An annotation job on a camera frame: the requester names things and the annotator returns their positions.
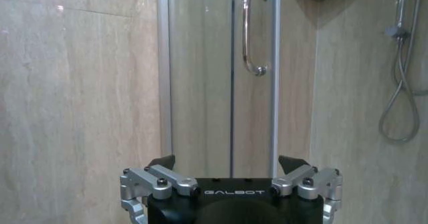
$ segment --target glass panel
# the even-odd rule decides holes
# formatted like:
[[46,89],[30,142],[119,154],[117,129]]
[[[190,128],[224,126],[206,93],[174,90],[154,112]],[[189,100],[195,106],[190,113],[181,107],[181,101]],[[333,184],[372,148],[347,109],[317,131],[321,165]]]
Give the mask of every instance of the glass panel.
[[256,76],[245,69],[242,58],[242,0],[236,0],[234,15],[234,126],[233,176],[268,177],[270,169],[272,120],[272,1],[252,0],[250,58],[256,66],[266,66],[266,74]]
[[182,174],[230,170],[232,0],[170,0],[171,142]]

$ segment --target shower door handle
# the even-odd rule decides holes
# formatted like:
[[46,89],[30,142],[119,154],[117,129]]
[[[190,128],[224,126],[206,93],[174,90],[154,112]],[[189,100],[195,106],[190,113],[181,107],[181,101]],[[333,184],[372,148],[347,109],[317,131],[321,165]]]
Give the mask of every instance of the shower door handle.
[[254,66],[250,58],[250,7],[252,0],[242,0],[242,58],[248,71],[250,71],[256,76],[262,76],[266,73],[266,67]]

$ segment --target handheld shower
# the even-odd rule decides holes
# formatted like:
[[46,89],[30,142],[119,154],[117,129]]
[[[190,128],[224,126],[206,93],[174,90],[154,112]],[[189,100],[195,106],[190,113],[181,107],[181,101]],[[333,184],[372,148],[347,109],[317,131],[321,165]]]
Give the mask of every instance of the handheld shower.
[[[407,0],[397,0],[397,11],[396,11],[396,26],[392,28],[388,28],[385,33],[391,37],[396,39],[397,42],[397,51],[396,51],[396,58],[395,58],[395,63],[392,65],[392,80],[396,84],[396,90],[393,92],[393,95],[389,99],[389,102],[387,104],[387,108],[381,114],[380,117],[380,123],[379,123],[379,131],[384,138],[395,143],[407,143],[409,142],[420,129],[420,115],[419,115],[419,110],[417,110],[417,105],[415,101],[415,96],[423,96],[428,95],[428,90],[420,90],[415,91],[412,90],[408,82],[408,77],[407,77],[407,70],[409,67],[411,63],[411,57],[412,57],[412,50],[413,50],[413,44],[415,44],[415,33],[416,33],[416,26],[417,26],[417,18],[419,18],[419,13],[420,13],[420,5],[421,5],[421,0],[415,0],[415,8],[413,8],[413,13],[412,13],[412,27],[411,31],[408,31],[404,27],[404,20],[405,20],[405,5],[407,5]],[[405,52],[405,42],[408,39],[408,49]],[[384,130],[384,122],[385,122],[385,117],[388,116],[391,109],[393,107],[393,104],[396,102],[396,98],[399,94],[404,91],[405,96],[408,98],[408,102],[411,105],[412,109],[412,117],[413,117],[413,125],[412,129],[408,135],[400,137],[400,138],[392,138],[385,130]]]

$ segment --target silver metal bracket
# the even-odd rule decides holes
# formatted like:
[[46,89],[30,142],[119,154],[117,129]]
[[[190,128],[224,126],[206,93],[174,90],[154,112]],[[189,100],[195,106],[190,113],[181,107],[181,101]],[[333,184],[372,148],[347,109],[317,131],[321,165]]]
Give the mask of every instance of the silver metal bracket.
[[201,193],[197,179],[177,174],[162,165],[153,165],[147,168],[147,172],[157,177],[165,178],[177,189],[179,195],[183,196],[198,196]]
[[310,178],[304,178],[298,184],[300,197],[313,200],[321,195],[325,199],[324,204],[324,224],[332,224],[335,212],[341,208],[341,185],[344,183],[343,175],[337,169],[327,168]]
[[407,37],[409,37],[409,31],[403,28],[403,27],[389,27],[385,29],[385,35],[395,38],[395,39],[405,39]]
[[131,168],[121,176],[121,205],[129,211],[134,224],[147,224],[143,204],[138,198],[153,194],[155,199],[167,199],[173,194],[173,186],[166,179],[158,178],[142,169]]
[[302,165],[288,175],[272,179],[272,187],[278,196],[288,196],[293,192],[293,188],[298,185],[304,178],[312,177],[316,169],[309,165]]

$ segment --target black screw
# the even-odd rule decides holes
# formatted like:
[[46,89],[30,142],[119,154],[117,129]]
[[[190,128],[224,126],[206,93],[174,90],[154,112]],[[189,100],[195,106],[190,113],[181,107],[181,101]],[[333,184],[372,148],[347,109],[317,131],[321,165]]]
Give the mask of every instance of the black screw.
[[310,177],[305,177],[302,183],[304,185],[313,186],[314,180]]
[[167,179],[165,178],[159,178],[157,181],[158,186],[166,186],[169,183]]
[[194,187],[190,191],[190,197],[198,197],[201,195],[201,188]]
[[269,188],[269,192],[270,192],[270,195],[274,196],[274,197],[278,197],[280,196],[280,189],[276,187],[276,186],[272,186]]

